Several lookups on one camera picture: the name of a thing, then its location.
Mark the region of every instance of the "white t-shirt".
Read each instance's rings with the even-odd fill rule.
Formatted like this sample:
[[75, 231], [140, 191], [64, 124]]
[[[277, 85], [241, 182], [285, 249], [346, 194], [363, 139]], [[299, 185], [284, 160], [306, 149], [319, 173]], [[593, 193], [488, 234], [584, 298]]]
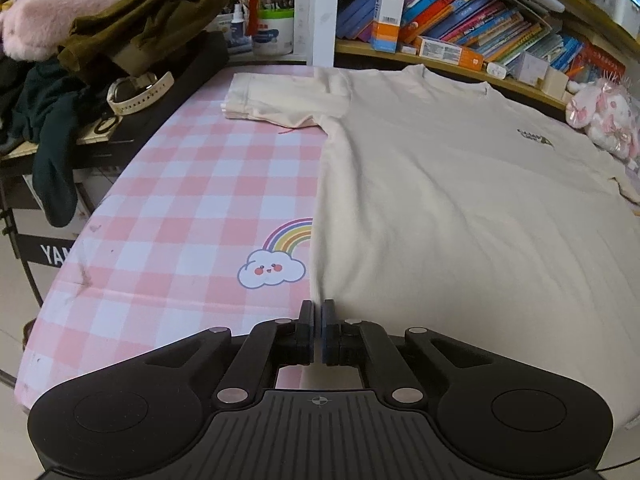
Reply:
[[425, 326], [640, 411], [640, 202], [586, 136], [425, 67], [238, 73], [227, 117], [328, 135], [311, 295], [389, 333]]

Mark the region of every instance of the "wooden shelf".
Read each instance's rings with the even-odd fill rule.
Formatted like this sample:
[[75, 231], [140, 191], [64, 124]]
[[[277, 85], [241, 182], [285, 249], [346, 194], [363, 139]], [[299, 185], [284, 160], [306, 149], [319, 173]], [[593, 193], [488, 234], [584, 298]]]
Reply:
[[516, 81], [515, 79], [498, 79], [488, 74], [487, 72], [477, 72], [475, 70], [469, 70], [468, 68], [444, 63], [442, 61], [427, 59], [420, 56], [412, 56], [412, 54], [402, 54], [400, 52], [396, 52], [395, 54], [391, 54], [389, 52], [379, 52], [377, 50], [373, 50], [369, 43], [363, 43], [361, 41], [335, 40], [335, 51], [341, 54], [353, 54], [355, 56], [391, 59], [409, 64], [420, 63], [427, 68], [433, 68], [434, 70], [442, 70], [443, 72], [465, 76], [477, 81], [487, 81], [492, 86], [516, 92], [517, 94], [526, 96], [527, 98], [533, 99], [540, 103], [544, 103], [554, 108], [558, 108], [559, 110], [564, 110], [566, 107], [566, 105], [562, 101], [548, 96], [537, 88], [533, 88], [533, 86], [526, 85], [524, 83], [521, 83], [520, 81]]
[[583, 20], [595, 32], [606, 38], [620, 50], [626, 51], [634, 60], [640, 59], [640, 43], [609, 15], [589, 0], [559, 0], [566, 11]]

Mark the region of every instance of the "plush bunny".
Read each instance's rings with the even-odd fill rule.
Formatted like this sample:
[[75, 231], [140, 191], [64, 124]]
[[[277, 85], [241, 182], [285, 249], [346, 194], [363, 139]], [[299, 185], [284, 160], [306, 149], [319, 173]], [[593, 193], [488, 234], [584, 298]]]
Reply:
[[640, 120], [632, 109], [626, 89], [607, 79], [580, 90], [566, 107], [566, 121], [584, 128], [596, 145], [617, 158], [635, 158], [639, 153]]
[[120, 0], [16, 0], [0, 12], [4, 53], [24, 61], [44, 61], [57, 52], [78, 16], [97, 14]]

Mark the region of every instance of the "rainbow cloud print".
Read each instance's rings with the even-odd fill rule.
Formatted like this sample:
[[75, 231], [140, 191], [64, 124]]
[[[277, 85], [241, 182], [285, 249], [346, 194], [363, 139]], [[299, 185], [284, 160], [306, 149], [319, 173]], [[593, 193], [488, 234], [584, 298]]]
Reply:
[[305, 264], [292, 257], [296, 247], [311, 238], [311, 218], [300, 218], [278, 227], [263, 247], [249, 254], [238, 270], [238, 282], [244, 288], [260, 288], [293, 283], [306, 274]]

